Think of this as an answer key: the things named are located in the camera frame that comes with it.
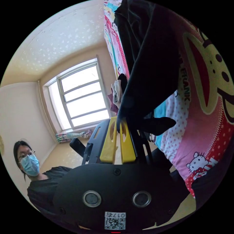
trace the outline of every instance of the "yellow clip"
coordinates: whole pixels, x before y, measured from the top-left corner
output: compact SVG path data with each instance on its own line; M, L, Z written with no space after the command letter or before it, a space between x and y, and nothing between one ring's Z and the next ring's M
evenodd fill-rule
M110 123L106 135L106 139L103 144L100 160L105 163L115 163L116 152L116 137L117 137L117 117L111 117Z
M127 123L125 121L122 121L120 124L120 146L122 164L134 162L136 160L136 155L132 145Z

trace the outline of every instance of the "eyeglasses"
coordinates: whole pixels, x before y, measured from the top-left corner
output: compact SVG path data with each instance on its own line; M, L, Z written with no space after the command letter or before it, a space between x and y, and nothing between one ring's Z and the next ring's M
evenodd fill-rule
M29 150L27 153L22 153L22 154L20 155L20 157L18 158L19 163L20 163L20 161L21 161L23 158L25 158L25 157L27 157L27 156L34 156L34 155L35 155L35 151L34 151L34 150Z

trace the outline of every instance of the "window frame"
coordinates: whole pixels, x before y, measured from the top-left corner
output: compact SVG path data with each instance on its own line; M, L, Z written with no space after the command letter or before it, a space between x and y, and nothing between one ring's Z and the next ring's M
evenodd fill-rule
M90 59L88 61L85 61L84 62L85 64L84 65L81 65L79 66L80 64L72 67L71 69L69 69L69 71L67 71L66 73L62 74L62 75L59 75L59 76L56 76L56 79L52 79L52 82L49 83L47 85L47 89L48 89L48 93L49 93L49 99L50 99L50 103L52 105L52 108L53 108L53 112L56 116L56 120L58 121L58 124L60 126L60 129L61 129L61 132L65 132L65 131L69 131L69 130L77 130L77 129L82 129L82 128L87 128L89 126L93 126L93 125L97 125L99 124L100 122L106 120L106 119L103 119L103 120L99 120L99 121L95 121L95 122L91 122L91 123L87 123L87 124L83 124L83 125L79 125L79 126L74 126L73 125L73 122L72 122L72 119L76 119L78 117L82 117L82 116L85 116L85 115L88 115L88 114L92 114L92 113L96 113L96 112L100 112L100 111L104 111L104 110L107 110L108 111L108 115L109 115L109 118L112 116L111 112L110 112L110 103L108 101L108 98L107 98L107 94L106 94L106 89L105 89L105 86L104 86L104 82L103 82L103 79L102 79L102 74L101 74L101 70L100 70L100 67L99 67L99 60L98 60L98 57L96 56L95 58L93 59ZM98 79L95 80L95 81L91 81L91 82L88 82L86 84L83 84L83 85L80 85L80 86L77 86L77 87L74 87L66 92L63 91L63 88L62 88L62 80L67 78L68 76L70 75L73 75L77 72L80 72L82 70L85 70L85 69L88 69L90 67L94 67L96 66L96 69L97 69L97 74L98 74ZM62 105L63 105L63 108L64 108L64 111L66 113L66 116L68 118L68 121L69 121L69 124L71 125L71 128L68 128L68 129L63 129L61 127L61 124L60 124L60 121L58 120L58 116L57 116L57 113L54 109L54 105L53 105L53 102L52 102L52 99L51 99L51 94L50 94L50 91L49 91L49 87L54 84L54 83L57 83L58 85L58 90L59 90L59 94L60 94L60 98L61 98L61 101L62 101ZM93 92L93 93L90 93L90 94L87 94L87 95L83 95L81 97L78 97L78 98L75 98L75 99L72 99L72 100L69 100L69 101L66 101L65 100L65 97L64 95L67 94L67 93L70 93L74 90L77 90L77 89L80 89L82 87L85 87L87 85L90 85L90 84L94 84L94 83L97 83L99 82L100 84L100 87L101 87L101 90L100 91L96 91L96 92ZM102 93L102 96L103 96L103 99L104 99L104 103L105 103L105 108L102 108L102 109L98 109L98 110L95 110L95 111L91 111L91 112L87 112L87 113L84 113L84 114L81 114L81 115L78 115L78 116L74 116L74 117L71 117L70 114L69 114L69 111L68 111L68 108L67 108L67 103L69 102L72 102L72 101L75 101L75 100L78 100L80 98L84 98L84 97L87 97L87 96L90 96L90 95L93 95L93 94L96 94L96 93Z

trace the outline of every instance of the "person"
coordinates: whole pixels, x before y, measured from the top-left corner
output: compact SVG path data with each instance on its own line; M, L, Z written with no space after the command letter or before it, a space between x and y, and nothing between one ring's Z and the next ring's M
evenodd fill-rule
M57 166L41 173L35 151L25 141L17 141L13 152L15 162L24 175L24 180L26 180L26 176L31 180L27 189L30 202L50 221L67 230L78 233L79 229L76 225L65 222L56 214L52 202L59 181L71 168Z

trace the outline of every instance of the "face mask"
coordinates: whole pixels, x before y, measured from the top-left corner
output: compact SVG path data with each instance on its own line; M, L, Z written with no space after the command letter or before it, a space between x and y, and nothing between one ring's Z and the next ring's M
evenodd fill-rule
M39 174L39 161L35 155L23 158L21 160L21 165L29 176L37 176Z

